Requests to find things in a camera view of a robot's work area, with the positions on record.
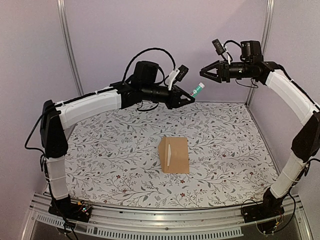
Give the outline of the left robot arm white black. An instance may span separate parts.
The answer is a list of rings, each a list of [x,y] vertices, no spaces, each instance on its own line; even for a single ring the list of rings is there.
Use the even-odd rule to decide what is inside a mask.
[[[174,68],[165,77],[165,85],[156,82],[158,68],[154,62],[139,61],[133,74],[123,81],[71,100],[58,103],[48,100],[43,104],[40,136],[45,155],[44,171],[51,198],[56,200],[54,207],[63,217],[70,217],[75,211],[66,184],[65,156],[69,145],[65,129],[95,115],[125,109],[142,101],[164,103],[168,109],[195,102],[194,97],[176,85],[188,73],[186,66]]]

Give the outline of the brown kraft envelope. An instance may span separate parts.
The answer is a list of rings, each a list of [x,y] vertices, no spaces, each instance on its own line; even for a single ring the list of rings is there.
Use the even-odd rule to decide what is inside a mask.
[[[168,144],[171,146],[170,166],[167,166]],[[189,174],[189,152],[186,137],[164,136],[158,145],[161,170],[165,174]]]

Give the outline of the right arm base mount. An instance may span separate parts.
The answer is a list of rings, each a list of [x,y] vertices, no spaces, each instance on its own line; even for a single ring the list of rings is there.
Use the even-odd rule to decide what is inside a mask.
[[[253,205],[242,206],[240,212],[244,222],[250,223],[283,215],[285,210],[281,205],[269,208],[264,206],[263,203],[255,203]]]

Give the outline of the green white glue stick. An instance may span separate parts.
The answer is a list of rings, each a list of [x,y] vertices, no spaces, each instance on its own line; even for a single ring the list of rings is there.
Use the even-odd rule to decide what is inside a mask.
[[[200,82],[197,87],[190,93],[190,96],[195,98],[203,89],[205,88],[205,85]]]

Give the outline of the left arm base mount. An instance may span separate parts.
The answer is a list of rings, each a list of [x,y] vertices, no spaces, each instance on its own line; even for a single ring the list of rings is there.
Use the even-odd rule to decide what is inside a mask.
[[[68,220],[88,223],[92,208],[88,204],[78,204],[69,201],[52,201],[48,212]]]

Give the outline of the cream letter paper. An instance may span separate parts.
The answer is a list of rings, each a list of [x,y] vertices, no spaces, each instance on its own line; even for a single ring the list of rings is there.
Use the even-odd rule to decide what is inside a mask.
[[[172,156],[172,150],[171,150],[171,145],[168,144],[167,146],[167,162],[166,165],[169,167],[171,163],[171,156]]]

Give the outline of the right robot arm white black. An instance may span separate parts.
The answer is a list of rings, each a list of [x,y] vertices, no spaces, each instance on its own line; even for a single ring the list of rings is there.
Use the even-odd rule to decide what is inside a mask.
[[[302,124],[302,129],[292,141],[286,165],[277,180],[264,193],[264,203],[258,208],[262,218],[269,218],[278,210],[278,202],[300,180],[306,166],[320,149],[320,106],[290,78],[282,65],[264,60],[259,41],[242,41],[239,47],[239,62],[218,60],[203,67],[199,72],[200,76],[217,83],[228,83],[231,79],[253,79],[273,90]]]

